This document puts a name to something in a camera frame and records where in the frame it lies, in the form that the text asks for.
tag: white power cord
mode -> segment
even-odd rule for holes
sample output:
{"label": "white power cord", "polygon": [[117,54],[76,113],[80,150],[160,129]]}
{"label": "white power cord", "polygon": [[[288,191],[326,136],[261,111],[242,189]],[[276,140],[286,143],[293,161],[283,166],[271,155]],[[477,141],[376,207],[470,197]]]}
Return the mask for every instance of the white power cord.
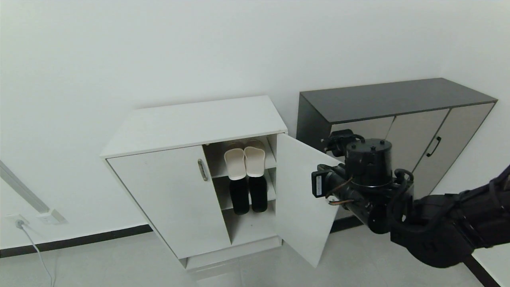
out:
{"label": "white power cord", "polygon": [[46,268],[46,265],[44,264],[44,261],[42,260],[42,257],[41,257],[41,251],[39,251],[39,248],[37,248],[37,246],[35,246],[34,244],[34,241],[32,241],[32,238],[30,238],[30,235],[27,233],[27,231],[23,228],[23,224],[25,224],[25,222],[23,220],[16,220],[16,227],[23,230],[23,232],[27,235],[27,237],[29,238],[30,240],[30,243],[32,243],[32,246],[35,248],[35,250],[37,251],[37,255],[39,255],[39,260],[41,260],[41,263],[42,263],[42,266],[44,267],[44,269],[46,270],[46,273],[48,274],[48,277],[49,277],[49,287],[53,287],[53,277],[52,275],[49,273],[48,271],[48,268]]}

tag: white wall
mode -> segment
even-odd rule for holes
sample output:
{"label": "white wall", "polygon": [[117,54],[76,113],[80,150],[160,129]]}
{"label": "white wall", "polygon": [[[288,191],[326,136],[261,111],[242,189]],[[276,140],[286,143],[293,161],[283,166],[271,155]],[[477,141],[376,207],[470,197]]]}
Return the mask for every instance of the white wall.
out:
{"label": "white wall", "polygon": [[[36,242],[144,224],[98,154],[135,108],[436,77],[455,3],[2,1],[2,161],[68,224]],[[28,244],[2,220],[0,248]]]}
{"label": "white wall", "polygon": [[[499,101],[435,193],[487,184],[510,164],[510,2],[469,6],[472,14],[463,20],[442,76]],[[510,286],[510,244],[477,250],[474,257],[501,286]]]}

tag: power outlet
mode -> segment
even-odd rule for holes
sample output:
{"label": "power outlet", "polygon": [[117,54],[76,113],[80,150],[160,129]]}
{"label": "power outlet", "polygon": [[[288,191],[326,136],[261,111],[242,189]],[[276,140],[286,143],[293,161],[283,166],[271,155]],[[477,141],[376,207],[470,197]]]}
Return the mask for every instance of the power outlet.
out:
{"label": "power outlet", "polygon": [[19,213],[16,213],[16,214],[8,214],[5,216],[5,219],[9,220],[10,222],[12,222],[13,224],[16,223],[16,221],[18,220],[21,220],[24,222],[25,225],[28,225],[29,224],[29,221],[26,220],[22,215],[20,215]]}
{"label": "power outlet", "polygon": [[42,221],[44,224],[48,225],[54,225],[54,224],[62,224],[66,223],[67,221],[65,218],[60,215],[60,213],[54,209],[50,209],[50,211],[46,213],[41,213],[36,216],[40,221]]}

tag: slipper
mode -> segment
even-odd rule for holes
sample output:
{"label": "slipper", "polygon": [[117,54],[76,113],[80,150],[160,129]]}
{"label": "slipper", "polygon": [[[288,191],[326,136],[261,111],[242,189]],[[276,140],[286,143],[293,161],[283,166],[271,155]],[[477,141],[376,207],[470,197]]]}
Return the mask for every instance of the slipper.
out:
{"label": "slipper", "polygon": [[261,177],[264,175],[266,152],[264,144],[256,139],[246,143],[244,148],[246,157],[246,173],[250,177]]}
{"label": "slipper", "polygon": [[223,158],[225,159],[228,178],[240,180],[246,177],[246,166],[244,165],[244,150],[240,142],[234,142],[227,147]]}

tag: metal handle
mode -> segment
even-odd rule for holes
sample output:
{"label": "metal handle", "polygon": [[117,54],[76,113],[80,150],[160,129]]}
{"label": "metal handle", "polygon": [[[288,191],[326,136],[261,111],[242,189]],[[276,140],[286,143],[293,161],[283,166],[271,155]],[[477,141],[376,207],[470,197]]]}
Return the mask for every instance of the metal handle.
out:
{"label": "metal handle", "polygon": [[432,154],[434,154],[434,152],[435,152],[435,151],[436,151],[436,149],[438,148],[439,143],[441,142],[441,137],[440,137],[440,136],[438,136],[438,137],[436,137],[436,139],[438,140],[438,144],[436,145],[436,147],[434,148],[434,150],[433,150],[431,153],[427,153],[427,154],[426,154],[426,156],[427,156],[427,157],[431,157],[431,156],[432,156]]}
{"label": "metal handle", "polygon": [[205,170],[203,169],[203,161],[201,159],[198,160],[198,168],[200,169],[200,173],[202,174],[203,180],[207,181],[207,175]]}

